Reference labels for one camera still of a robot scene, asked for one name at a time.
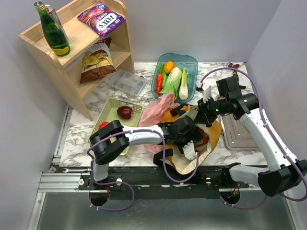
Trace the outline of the orange tote bag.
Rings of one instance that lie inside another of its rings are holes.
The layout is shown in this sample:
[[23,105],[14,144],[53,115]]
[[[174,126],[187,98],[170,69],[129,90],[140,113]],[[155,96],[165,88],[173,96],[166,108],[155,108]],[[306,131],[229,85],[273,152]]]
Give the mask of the orange tote bag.
[[[164,113],[162,122],[175,122],[185,115],[194,121],[197,112],[198,107],[195,105],[181,105]],[[196,127],[201,135],[201,140],[194,142],[195,149],[200,153],[199,158],[190,161],[180,152],[177,144],[166,145],[165,160],[170,162],[166,164],[169,173],[175,171],[187,175],[193,172],[216,148],[222,132],[221,123],[215,120],[211,127],[203,124],[196,124]]]

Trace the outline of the green celery stalk bunch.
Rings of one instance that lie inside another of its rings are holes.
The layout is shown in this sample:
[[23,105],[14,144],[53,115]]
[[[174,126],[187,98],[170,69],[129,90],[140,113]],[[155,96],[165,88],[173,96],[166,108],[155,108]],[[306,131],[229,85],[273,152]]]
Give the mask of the green celery stalk bunch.
[[188,73],[186,68],[183,68],[182,75],[181,75],[181,85],[179,89],[179,98],[181,100],[186,100],[188,98]]

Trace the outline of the napa cabbage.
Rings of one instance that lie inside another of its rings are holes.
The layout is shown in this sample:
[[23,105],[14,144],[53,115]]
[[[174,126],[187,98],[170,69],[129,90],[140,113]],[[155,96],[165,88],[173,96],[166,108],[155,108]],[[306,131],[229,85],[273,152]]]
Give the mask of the napa cabbage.
[[182,71],[178,67],[174,67],[167,77],[165,86],[160,91],[160,94],[173,93],[177,97],[177,91],[181,81]]

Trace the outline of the pink plastic grocery bag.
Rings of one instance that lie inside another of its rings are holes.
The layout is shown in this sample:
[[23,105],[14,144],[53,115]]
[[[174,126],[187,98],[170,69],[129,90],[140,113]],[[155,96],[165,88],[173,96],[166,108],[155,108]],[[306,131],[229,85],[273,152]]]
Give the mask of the pink plastic grocery bag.
[[138,127],[151,127],[160,123],[164,113],[178,106],[179,104],[175,103],[175,95],[173,93],[163,94],[156,100],[148,103],[141,115]]

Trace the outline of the orange carrot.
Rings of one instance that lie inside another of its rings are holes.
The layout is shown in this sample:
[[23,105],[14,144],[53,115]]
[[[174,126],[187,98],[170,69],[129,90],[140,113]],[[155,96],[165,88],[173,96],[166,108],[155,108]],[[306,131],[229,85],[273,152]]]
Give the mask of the orange carrot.
[[160,95],[160,91],[162,90],[163,80],[164,80],[163,74],[159,73],[157,75],[157,79],[156,79],[156,93],[157,93],[157,95]]

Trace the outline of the orange tangerine fruit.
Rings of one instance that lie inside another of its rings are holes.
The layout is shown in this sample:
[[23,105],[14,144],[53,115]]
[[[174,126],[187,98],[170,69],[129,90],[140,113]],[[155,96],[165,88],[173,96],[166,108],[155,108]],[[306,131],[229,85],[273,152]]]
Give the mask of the orange tangerine fruit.
[[174,68],[174,63],[172,61],[168,61],[165,65],[164,65],[164,72],[166,74],[169,74],[172,69]]

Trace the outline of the red tomato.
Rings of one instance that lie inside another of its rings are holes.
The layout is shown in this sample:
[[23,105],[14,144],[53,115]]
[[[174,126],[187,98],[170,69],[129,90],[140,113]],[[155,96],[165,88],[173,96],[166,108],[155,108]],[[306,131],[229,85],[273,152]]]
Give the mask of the red tomato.
[[108,123],[107,121],[101,123],[100,126],[99,126],[99,130],[102,129],[102,128],[104,128],[104,127],[107,126],[108,124],[109,124],[109,123]]

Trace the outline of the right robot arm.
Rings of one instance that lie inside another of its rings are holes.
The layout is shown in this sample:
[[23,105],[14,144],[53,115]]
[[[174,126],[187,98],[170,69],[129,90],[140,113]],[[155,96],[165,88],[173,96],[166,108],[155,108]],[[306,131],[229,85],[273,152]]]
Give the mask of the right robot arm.
[[220,100],[211,96],[211,87],[202,85],[202,99],[198,100],[196,123],[212,127],[219,115],[232,114],[249,131],[265,157],[267,166],[259,168],[234,163],[226,166],[221,175],[223,186],[230,188],[237,182],[259,186],[270,197],[298,186],[307,173],[307,161],[299,160],[285,145],[269,123],[256,95],[243,95],[235,76],[216,82]]

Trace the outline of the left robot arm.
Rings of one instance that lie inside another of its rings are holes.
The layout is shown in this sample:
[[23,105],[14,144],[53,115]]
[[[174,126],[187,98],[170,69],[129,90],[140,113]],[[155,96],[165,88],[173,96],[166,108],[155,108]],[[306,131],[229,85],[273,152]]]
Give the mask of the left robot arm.
[[120,121],[114,120],[89,138],[89,150],[93,151],[90,184],[95,189],[102,189],[106,185],[109,163],[129,146],[161,145],[162,167],[165,173],[168,173],[165,163],[167,145],[175,145],[180,154],[188,160],[196,160],[196,164],[199,165],[200,153],[195,145],[204,139],[203,132],[188,116],[150,127],[123,126]]

